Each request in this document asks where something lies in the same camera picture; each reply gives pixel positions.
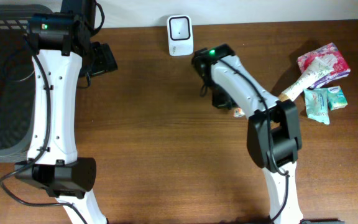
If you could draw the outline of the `teal Kleenex tissue pack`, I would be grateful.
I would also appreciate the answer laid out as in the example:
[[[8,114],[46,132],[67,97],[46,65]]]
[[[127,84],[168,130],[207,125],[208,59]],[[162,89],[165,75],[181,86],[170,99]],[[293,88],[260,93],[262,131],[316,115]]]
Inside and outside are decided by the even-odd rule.
[[[340,86],[333,86],[327,88],[328,91],[328,106],[330,110],[337,110],[345,108],[348,105],[346,97]]]

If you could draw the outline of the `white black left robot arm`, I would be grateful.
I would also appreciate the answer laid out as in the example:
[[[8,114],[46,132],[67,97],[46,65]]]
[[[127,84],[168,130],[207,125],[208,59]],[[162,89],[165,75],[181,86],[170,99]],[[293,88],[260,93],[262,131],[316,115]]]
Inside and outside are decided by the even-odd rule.
[[[13,176],[46,191],[73,223],[108,222],[93,192],[96,161],[78,156],[74,133],[78,79],[117,69],[109,45],[91,41],[102,13],[96,1],[63,1],[59,12],[34,14],[24,37],[35,72],[34,128]]]

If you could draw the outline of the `orange tissue pack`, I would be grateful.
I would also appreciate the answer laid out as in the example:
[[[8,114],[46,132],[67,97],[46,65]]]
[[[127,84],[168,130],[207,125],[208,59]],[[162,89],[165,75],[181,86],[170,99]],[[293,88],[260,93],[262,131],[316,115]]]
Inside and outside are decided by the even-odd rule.
[[[245,113],[243,112],[243,110],[241,108],[234,108],[233,109],[233,117],[241,118],[243,116],[245,116]]]

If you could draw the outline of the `teal wet wipes pack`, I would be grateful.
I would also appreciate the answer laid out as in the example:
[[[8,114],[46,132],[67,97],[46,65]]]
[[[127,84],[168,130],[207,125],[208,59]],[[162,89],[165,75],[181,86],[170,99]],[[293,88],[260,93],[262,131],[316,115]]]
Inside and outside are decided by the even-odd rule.
[[[304,89],[306,114],[309,119],[313,119],[325,125],[330,124],[328,115],[328,96],[327,89],[316,88],[313,90]]]

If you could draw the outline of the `grey plastic mesh basket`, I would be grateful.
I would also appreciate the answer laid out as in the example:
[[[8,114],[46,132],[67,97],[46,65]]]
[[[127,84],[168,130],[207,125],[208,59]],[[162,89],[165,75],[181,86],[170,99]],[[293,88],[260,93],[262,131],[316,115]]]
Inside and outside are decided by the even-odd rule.
[[[50,12],[40,4],[0,5],[0,162],[27,157],[34,127],[35,77],[23,36],[34,14]]]

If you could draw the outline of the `white conditioner tube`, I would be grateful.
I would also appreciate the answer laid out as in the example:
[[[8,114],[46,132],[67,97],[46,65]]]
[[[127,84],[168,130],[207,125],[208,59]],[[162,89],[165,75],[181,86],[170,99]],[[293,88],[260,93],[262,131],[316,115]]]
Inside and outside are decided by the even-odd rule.
[[[305,88],[310,87],[318,80],[333,72],[335,62],[335,60],[324,60],[323,58],[316,57],[299,79],[279,94],[278,99],[280,101],[295,101]]]

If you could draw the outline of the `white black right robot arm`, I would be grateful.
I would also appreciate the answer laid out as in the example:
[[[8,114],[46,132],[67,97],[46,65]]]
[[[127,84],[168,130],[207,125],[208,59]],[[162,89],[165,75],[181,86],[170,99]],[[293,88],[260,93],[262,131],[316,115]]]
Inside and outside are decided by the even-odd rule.
[[[265,90],[227,44],[197,50],[191,64],[203,80],[201,96],[211,90],[215,108],[241,109],[248,120],[247,150],[264,173],[269,223],[301,223],[295,171],[302,141],[294,102]]]

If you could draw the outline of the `red purple tissue pack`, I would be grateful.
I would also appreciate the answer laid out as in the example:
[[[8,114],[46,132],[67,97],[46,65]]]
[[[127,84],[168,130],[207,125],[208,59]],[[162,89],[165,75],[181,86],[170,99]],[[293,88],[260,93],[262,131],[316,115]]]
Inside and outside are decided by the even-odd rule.
[[[297,58],[296,62],[301,72],[304,72],[310,63],[316,58],[320,58],[324,63],[331,66],[334,70],[318,81],[314,82],[310,88],[321,88],[331,81],[338,80],[340,78],[347,77],[351,68],[347,64],[346,60],[342,56],[342,53],[336,47],[334,43],[326,44],[316,50],[312,50]]]

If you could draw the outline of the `white barcode scanner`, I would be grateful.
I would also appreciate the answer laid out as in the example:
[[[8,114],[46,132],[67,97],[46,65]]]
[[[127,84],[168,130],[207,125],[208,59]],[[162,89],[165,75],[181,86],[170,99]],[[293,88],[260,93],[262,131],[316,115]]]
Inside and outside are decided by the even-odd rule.
[[[194,51],[190,16],[173,15],[167,19],[168,51],[173,57],[191,55]]]

